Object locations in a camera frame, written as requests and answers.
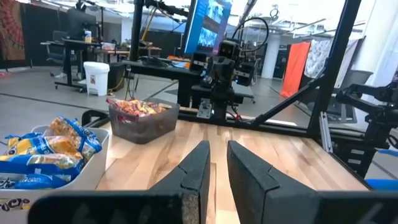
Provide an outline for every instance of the blue snack bag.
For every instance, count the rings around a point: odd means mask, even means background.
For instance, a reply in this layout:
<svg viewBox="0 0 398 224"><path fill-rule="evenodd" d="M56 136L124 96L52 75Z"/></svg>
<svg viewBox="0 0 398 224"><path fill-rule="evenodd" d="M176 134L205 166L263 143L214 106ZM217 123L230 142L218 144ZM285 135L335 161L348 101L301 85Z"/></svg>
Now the blue snack bag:
<svg viewBox="0 0 398 224"><path fill-rule="evenodd" d="M8 148L11 148L23 139L35 138L35 137L41 136L41 135L43 135L43 133L27 133L23 136L16 136L14 134L9 134L5 137L5 139L8 139Z"/></svg>
<svg viewBox="0 0 398 224"><path fill-rule="evenodd" d="M85 162L88 162L95 153L102 150L101 143L98 141L96 135L88 129L83 128L77 119L70 120L63 116L58 116L44 132L44 136L81 137L81 142L77 150L83 155Z"/></svg>
<svg viewBox="0 0 398 224"><path fill-rule="evenodd" d="M0 173L59 175L71 181L83 166L83 157L79 154L0 156Z"/></svg>
<svg viewBox="0 0 398 224"><path fill-rule="evenodd" d="M15 183L15 189L56 189L68 184L67 181L55 175L27 174L23 179Z"/></svg>

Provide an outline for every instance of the clear plastic container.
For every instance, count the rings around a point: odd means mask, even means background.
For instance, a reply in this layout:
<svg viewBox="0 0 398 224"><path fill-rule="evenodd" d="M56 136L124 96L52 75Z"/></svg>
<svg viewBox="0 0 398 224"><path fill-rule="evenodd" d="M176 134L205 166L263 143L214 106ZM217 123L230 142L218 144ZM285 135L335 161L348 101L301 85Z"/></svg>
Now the clear plastic container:
<svg viewBox="0 0 398 224"><path fill-rule="evenodd" d="M109 107L112 133L136 144L146 144L175 129L180 105L158 99L146 100L153 103L164 103L171 108L161 113L144 117L126 114Z"/></svg>

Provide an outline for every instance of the white cloth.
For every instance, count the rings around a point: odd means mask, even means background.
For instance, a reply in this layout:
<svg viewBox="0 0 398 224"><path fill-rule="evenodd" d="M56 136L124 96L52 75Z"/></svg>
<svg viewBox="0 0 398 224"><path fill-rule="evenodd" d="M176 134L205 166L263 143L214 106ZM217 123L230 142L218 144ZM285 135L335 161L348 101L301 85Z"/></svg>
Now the white cloth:
<svg viewBox="0 0 398 224"><path fill-rule="evenodd" d="M353 55L358 44L358 40L349 40L346 48L346 52L344 53L343 61L341 62L340 70L338 71L335 88L340 88L343 83L344 77L348 71L349 64L353 59Z"/></svg>
<svg viewBox="0 0 398 224"><path fill-rule="evenodd" d="M311 47L305 62L304 75L315 78L325 65L326 58L329 56L333 40L311 41Z"/></svg>

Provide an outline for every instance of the hanging fabric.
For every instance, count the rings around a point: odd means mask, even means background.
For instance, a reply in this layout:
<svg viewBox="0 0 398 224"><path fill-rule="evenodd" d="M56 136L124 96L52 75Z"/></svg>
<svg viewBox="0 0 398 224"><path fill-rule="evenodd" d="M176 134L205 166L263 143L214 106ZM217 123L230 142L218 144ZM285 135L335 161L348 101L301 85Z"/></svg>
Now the hanging fabric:
<svg viewBox="0 0 398 224"><path fill-rule="evenodd" d="M310 46L311 43L302 42L299 44L292 44L290 47L286 73L282 91L280 92L282 96L290 97L299 90L299 85Z"/></svg>
<svg viewBox="0 0 398 224"><path fill-rule="evenodd" d="M359 39L348 41L346 52L344 53L343 61L341 62L340 70L338 71L335 88L340 88L341 83L343 82L344 77L348 71L348 67L355 53L355 49L356 46L358 45L358 42Z"/></svg>
<svg viewBox="0 0 398 224"><path fill-rule="evenodd" d="M325 66L333 40L311 41L311 48L305 63L304 75L315 78Z"/></svg>

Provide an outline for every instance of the orange curtain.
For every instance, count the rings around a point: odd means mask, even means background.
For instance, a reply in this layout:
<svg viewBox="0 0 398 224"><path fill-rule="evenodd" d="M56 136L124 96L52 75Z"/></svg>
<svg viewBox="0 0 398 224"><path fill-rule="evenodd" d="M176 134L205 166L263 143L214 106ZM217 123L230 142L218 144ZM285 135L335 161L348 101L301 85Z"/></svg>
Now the orange curtain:
<svg viewBox="0 0 398 224"><path fill-rule="evenodd" d="M311 43L302 42L299 44L292 44L290 47L284 83L282 91L280 92L282 96L290 97L299 90L300 80L303 75L310 46Z"/></svg>

